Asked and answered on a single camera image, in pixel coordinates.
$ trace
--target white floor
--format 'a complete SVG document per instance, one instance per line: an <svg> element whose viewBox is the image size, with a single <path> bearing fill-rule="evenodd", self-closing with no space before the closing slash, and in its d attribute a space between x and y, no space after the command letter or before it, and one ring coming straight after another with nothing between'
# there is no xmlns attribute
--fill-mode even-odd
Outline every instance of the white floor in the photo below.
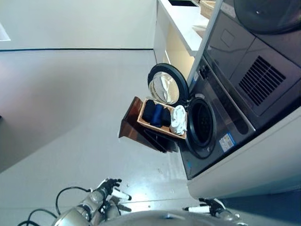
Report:
<svg viewBox="0 0 301 226"><path fill-rule="evenodd" d="M106 177L123 179L133 211L197 204L178 153L118 139L134 96L149 95L154 65L153 51L0 53L0 225L16 225L35 208L54 211L59 190ZM66 192L60 206L84 195ZM52 223L43 213L33 219Z"/></svg>

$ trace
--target white towel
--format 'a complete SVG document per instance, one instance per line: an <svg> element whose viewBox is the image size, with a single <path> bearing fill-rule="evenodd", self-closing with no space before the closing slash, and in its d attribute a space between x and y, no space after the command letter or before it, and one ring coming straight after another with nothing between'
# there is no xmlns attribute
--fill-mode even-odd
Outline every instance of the white towel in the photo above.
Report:
<svg viewBox="0 0 301 226"><path fill-rule="evenodd" d="M168 95L168 93L169 93L169 81L167 81L166 80L166 78L165 77L160 77L161 78L161 84L162 84L162 87L163 87L163 96L164 96L164 101L166 102L166 103L170 103L170 99L171 99L171 97L170 97L170 95Z"/></svg>
<svg viewBox="0 0 301 226"><path fill-rule="evenodd" d="M183 135L187 131L186 111L182 105L178 105L171 112L170 131L177 135Z"/></svg>

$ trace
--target label sticker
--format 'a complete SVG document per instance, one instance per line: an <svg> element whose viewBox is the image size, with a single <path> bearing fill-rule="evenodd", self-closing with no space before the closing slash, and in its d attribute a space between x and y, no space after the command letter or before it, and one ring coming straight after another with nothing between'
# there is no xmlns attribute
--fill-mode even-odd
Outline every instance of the label sticker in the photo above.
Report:
<svg viewBox="0 0 301 226"><path fill-rule="evenodd" d="M235 18L235 9L233 6L228 5L227 3L223 2L221 5L221 11L223 11L225 14L228 14L229 16Z"/></svg>
<svg viewBox="0 0 301 226"><path fill-rule="evenodd" d="M193 80L194 80L194 81L197 81L197 80L198 80L198 73L195 73L195 74L194 74Z"/></svg>
<svg viewBox="0 0 301 226"><path fill-rule="evenodd" d="M230 148L234 147L235 141L233 140L230 133L227 133L220 139L220 145L224 152L228 151Z"/></svg>

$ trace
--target door glass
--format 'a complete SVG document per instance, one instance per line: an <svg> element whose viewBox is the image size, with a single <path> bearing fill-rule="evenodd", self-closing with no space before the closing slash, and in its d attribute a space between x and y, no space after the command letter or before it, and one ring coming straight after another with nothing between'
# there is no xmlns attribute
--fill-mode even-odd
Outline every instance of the door glass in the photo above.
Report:
<svg viewBox="0 0 301 226"><path fill-rule="evenodd" d="M240 22L261 34L282 33L300 28L300 0L234 0Z"/></svg>
<svg viewBox="0 0 301 226"><path fill-rule="evenodd" d="M168 73L156 73L149 84L149 89L152 96L164 104L172 105L179 99L179 88Z"/></svg>

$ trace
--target white wall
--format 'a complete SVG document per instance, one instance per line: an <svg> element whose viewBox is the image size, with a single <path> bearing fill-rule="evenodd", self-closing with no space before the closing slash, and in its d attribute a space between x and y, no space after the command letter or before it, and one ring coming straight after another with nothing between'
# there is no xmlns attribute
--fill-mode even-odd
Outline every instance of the white wall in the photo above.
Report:
<svg viewBox="0 0 301 226"><path fill-rule="evenodd" d="M0 0L0 49L153 48L155 21L156 0Z"/></svg>

